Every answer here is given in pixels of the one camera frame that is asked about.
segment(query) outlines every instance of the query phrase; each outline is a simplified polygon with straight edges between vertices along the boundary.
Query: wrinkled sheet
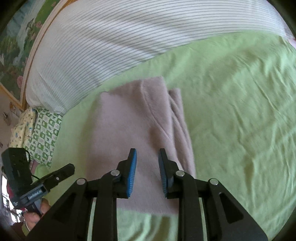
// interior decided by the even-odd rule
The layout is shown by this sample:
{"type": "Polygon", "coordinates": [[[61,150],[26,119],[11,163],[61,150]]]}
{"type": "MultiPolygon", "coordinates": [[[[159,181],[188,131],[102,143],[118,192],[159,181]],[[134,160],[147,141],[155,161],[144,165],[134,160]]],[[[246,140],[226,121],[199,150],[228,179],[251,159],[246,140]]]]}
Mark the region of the wrinkled sheet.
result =
{"type": "MultiPolygon", "coordinates": [[[[98,94],[153,76],[181,90],[197,178],[220,180],[271,240],[296,205],[296,50],[264,32],[174,48],[95,89],[64,116],[51,171],[67,163],[76,170],[52,189],[51,204],[86,176],[98,94]]],[[[177,226],[177,215],[118,209],[119,240],[176,240],[177,226]]]]}

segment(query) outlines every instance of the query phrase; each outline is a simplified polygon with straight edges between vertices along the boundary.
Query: yellow patterned cloth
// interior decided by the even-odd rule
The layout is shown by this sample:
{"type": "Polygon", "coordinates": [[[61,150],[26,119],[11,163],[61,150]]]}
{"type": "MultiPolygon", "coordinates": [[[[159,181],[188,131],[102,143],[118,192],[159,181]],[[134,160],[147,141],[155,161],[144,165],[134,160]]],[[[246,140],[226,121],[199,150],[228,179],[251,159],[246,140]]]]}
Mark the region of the yellow patterned cloth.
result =
{"type": "Polygon", "coordinates": [[[20,116],[19,124],[25,125],[25,135],[24,135],[24,142],[22,147],[26,145],[26,143],[28,142],[29,138],[31,137],[34,131],[35,119],[36,119],[36,111],[32,108],[25,110],[24,113],[22,113],[20,116]]]}
{"type": "Polygon", "coordinates": [[[12,128],[9,147],[22,148],[25,136],[25,125],[20,124],[12,128]]]}

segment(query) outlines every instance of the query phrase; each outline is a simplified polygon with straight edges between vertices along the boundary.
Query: pink towel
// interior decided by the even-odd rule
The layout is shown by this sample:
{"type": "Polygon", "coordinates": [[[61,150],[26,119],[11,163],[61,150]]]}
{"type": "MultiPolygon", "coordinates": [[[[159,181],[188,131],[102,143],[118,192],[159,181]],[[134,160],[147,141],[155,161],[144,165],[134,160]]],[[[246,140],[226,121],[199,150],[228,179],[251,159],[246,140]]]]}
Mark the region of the pink towel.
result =
{"type": "Polygon", "coordinates": [[[179,89],[167,90],[162,77],[136,80],[98,98],[87,179],[115,169],[137,150],[133,193],[117,207],[153,214],[176,214],[178,200],[164,197],[158,152],[165,148],[179,169],[195,177],[194,156],[179,89]]]}

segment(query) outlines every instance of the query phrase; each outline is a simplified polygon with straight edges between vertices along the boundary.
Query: pink flower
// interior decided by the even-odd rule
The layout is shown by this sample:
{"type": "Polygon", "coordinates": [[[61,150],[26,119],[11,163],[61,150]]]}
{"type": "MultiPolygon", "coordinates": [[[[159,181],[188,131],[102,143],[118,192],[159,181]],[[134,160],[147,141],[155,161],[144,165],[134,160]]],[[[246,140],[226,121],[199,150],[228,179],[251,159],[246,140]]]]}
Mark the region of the pink flower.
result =
{"type": "Polygon", "coordinates": [[[35,23],[35,26],[37,28],[41,28],[43,26],[43,24],[41,23],[41,21],[38,21],[37,23],[35,23]]]}
{"type": "Polygon", "coordinates": [[[31,40],[34,40],[36,38],[36,34],[34,33],[32,36],[31,36],[31,40]]]}
{"type": "Polygon", "coordinates": [[[22,87],[22,76],[21,76],[21,75],[17,78],[17,86],[18,86],[19,88],[22,87]]]}

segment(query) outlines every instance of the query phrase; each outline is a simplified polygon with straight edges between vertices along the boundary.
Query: black gripper frame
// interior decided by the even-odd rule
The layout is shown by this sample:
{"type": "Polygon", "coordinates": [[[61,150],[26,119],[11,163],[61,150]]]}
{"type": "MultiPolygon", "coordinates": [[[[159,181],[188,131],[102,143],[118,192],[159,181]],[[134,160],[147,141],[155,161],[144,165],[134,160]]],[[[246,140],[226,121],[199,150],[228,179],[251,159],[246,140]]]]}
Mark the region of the black gripper frame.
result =
{"type": "Polygon", "coordinates": [[[118,172],[100,179],[80,178],[56,201],[26,237],[27,241],[86,241],[93,198],[96,198],[92,239],[117,241],[117,198],[129,198],[128,182],[136,150],[118,163],[118,172]]]}
{"type": "Polygon", "coordinates": [[[202,198],[208,241],[268,241],[266,234],[217,180],[207,182],[194,179],[186,172],[178,172],[178,165],[168,159],[165,149],[159,152],[160,169],[166,182],[166,198],[179,198],[178,241],[203,241],[202,198]]]}

